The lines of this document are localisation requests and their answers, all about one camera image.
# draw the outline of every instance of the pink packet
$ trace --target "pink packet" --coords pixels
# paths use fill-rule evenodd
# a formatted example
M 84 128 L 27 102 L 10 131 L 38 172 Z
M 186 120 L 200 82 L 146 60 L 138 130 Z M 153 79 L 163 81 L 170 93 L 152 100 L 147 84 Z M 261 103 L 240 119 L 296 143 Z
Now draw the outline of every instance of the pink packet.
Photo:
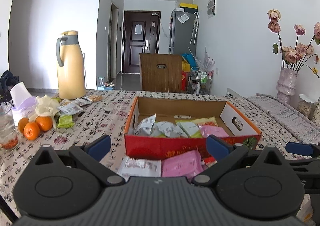
M 218 138 L 229 137 L 229 135 L 221 127 L 199 125 L 199 129 L 204 138 L 207 138 L 209 135 L 215 135 Z
M 192 150 L 162 161 L 163 177 L 186 176 L 190 181 L 202 171 L 201 156 L 198 150 Z

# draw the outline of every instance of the yellow thermos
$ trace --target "yellow thermos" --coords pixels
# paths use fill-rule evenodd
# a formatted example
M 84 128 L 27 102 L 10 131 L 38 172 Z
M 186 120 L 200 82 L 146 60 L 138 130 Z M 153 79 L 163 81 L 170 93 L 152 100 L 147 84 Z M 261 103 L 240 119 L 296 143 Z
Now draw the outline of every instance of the yellow thermos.
M 66 31 L 57 40 L 57 73 L 59 97 L 76 99 L 85 95 L 84 60 L 78 32 Z

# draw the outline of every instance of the brown chair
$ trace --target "brown chair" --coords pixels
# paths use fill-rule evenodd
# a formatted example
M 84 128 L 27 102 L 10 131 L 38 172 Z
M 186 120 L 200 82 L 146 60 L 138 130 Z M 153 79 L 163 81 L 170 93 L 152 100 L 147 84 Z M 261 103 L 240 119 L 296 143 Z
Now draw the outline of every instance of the brown chair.
M 182 57 L 140 53 L 140 82 L 149 92 L 181 92 Z

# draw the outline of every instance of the tablecloth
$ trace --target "tablecloth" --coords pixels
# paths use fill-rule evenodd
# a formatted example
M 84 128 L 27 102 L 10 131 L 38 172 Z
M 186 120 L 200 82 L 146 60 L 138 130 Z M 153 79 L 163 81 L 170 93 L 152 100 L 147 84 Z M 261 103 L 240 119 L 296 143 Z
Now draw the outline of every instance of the tablecloth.
M 125 155 L 124 126 L 134 97 L 151 97 L 167 99 L 191 100 L 229 100 L 242 113 L 248 116 L 262 131 L 262 138 L 257 149 L 271 144 L 278 147 L 287 159 L 301 157 L 289 154 L 284 146 L 288 141 L 298 142 L 283 126 L 265 112 L 243 98 L 215 97 L 211 95 L 196 96 L 193 94 L 160 93 L 160 92 L 129 92 L 129 91 L 96 91 L 88 90 L 87 95 L 99 94 L 103 99 L 85 107 L 85 113 L 74 115 L 75 125 L 68 129 L 50 130 L 42 133 L 35 141 L 28 141 L 19 134 L 19 146 L 0 155 L 0 194 L 10 208 L 18 213 L 12 197 L 12 189 L 24 168 L 43 144 L 51 144 L 54 149 L 68 149 L 75 143 L 90 143 L 104 134 L 111 136 L 111 151 L 101 163 L 113 171 L 117 171 Z M 0 214 L 0 225 L 9 225 L 4 214 Z

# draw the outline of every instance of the gray refrigerator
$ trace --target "gray refrigerator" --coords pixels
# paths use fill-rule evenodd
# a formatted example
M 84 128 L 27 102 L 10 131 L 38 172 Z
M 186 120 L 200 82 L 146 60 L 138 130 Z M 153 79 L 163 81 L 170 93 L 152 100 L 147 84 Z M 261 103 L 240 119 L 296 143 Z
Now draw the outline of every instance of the gray refrigerator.
M 189 53 L 189 47 L 193 55 L 196 55 L 197 41 L 193 44 L 195 35 L 193 35 L 192 43 L 190 44 L 196 15 L 189 14 L 190 18 L 182 24 L 177 18 L 180 14 L 183 14 L 183 12 L 175 10 L 171 14 L 169 54 Z

